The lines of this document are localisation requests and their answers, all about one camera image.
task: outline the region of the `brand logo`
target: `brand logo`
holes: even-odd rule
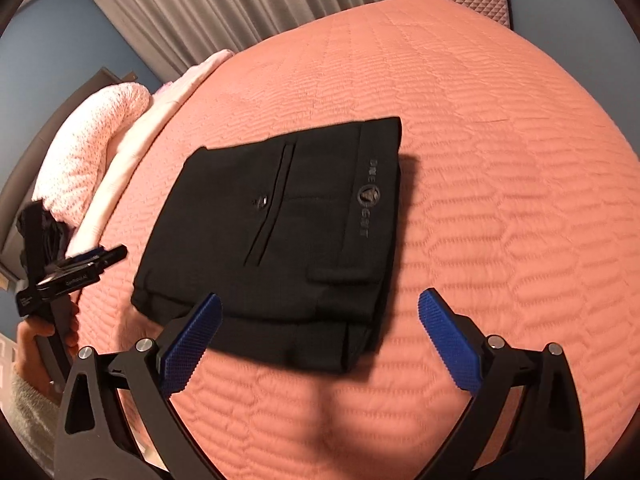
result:
[[[368,173],[368,184],[362,186],[358,191],[358,202],[362,206],[360,210],[360,236],[364,236],[365,238],[369,238],[369,226],[371,224],[370,209],[380,201],[380,188],[376,186],[378,161],[375,158],[369,161]]]
[[[362,186],[358,192],[358,202],[364,207],[373,207],[380,200],[380,190],[378,186],[367,184]]]
[[[65,286],[75,285],[76,283],[83,282],[87,279],[87,275],[83,274],[82,276],[78,276],[77,278],[72,278],[71,280],[67,280],[65,282]]]

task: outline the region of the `pink quilted bedspread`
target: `pink quilted bedspread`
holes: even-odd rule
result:
[[[159,333],[130,305],[131,283],[197,147],[396,115],[399,239],[378,354],[334,378],[208,352],[174,405],[229,480],[410,480],[468,401],[418,322],[418,295],[435,286],[513,346],[562,344],[591,471],[640,401],[640,164],[552,59],[447,1],[348,10],[210,76],[156,139],[104,232],[104,245],[130,254],[84,291],[82,343],[116,351]]]

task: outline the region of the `metal screw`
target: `metal screw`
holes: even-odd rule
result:
[[[146,352],[147,350],[149,350],[152,346],[154,345],[154,342],[152,339],[149,338],[144,338],[141,339],[140,341],[138,341],[136,343],[136,350],[138,352]]]
[[[505,340],[502,339],[499,335],[491,335],[486,340],[489,343],[489,346],[494,349],[503,348],[505,345]]]
[[[90,346],[83,346],[78,352],[78,357],[81,359],[87,359],[94,353],[94,350]]]
[[[549,343],[549,353],[551,355],[562,355],[562,347],[558,343]]]

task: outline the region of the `pocket button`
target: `pocket button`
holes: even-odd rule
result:
[[[269,197],[267,197],[266,195],[261,195],[254,200],[254,206],[258,211],[260,211],[260,209],[264,209],[265,207],[267,207],[268,203],[269,203]]]

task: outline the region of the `black trousers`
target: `black trousers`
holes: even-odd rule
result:
[[[134,279],[165,325],[204,295],[223,303],[210,346],[345,372],[376,347],[398,216],[399,118],[336,124],[185,162]]]

